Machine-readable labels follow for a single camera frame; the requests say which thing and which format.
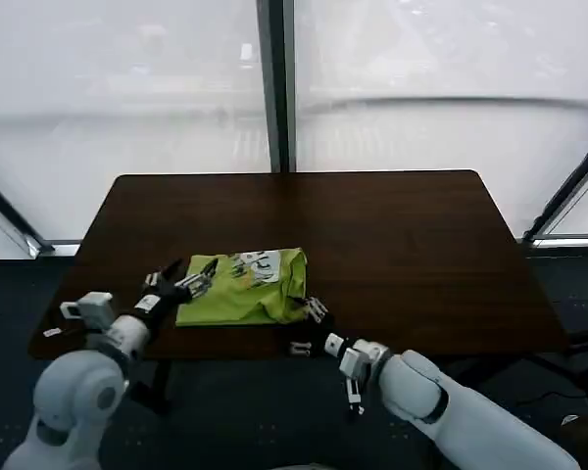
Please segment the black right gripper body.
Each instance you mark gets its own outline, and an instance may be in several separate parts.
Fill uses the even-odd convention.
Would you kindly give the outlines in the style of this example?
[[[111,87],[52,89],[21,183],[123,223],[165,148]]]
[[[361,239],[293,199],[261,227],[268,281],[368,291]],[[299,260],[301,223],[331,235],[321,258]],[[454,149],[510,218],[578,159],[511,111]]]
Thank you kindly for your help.
[[[316,357],[324,354],[324,344],[329,334],[334,330],[334,316],[326,314],[322,319],[312,317],[311,314],[303,322],[304,338],[302,343],[303,357]]]

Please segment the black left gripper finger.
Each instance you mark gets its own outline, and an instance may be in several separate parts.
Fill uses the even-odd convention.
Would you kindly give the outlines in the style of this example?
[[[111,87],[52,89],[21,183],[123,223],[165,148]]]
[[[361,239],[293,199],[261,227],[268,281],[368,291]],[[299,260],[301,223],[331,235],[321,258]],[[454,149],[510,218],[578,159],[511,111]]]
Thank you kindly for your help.
[[[151,272],[144,279],[145,290],[157,290],[170,283],[181,265],[182,259],[178,258],[169,265]]]
[[[218,263],[217,258],[210,259],[198,273],[185,276],[177,281],[174,287],[178,292],[185,295],[187,299],[196,299],[203,296],[212,286]]]

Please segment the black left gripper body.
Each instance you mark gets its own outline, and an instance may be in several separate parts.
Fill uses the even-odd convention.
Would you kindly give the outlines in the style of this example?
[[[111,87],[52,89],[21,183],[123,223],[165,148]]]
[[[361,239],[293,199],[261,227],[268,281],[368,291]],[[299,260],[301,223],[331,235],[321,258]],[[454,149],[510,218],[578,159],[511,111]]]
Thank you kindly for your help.
[[[152,311],[174,309],[190,301],[190,292],[185,287],[163,278],[149,285],[149,293],[157,298]]]

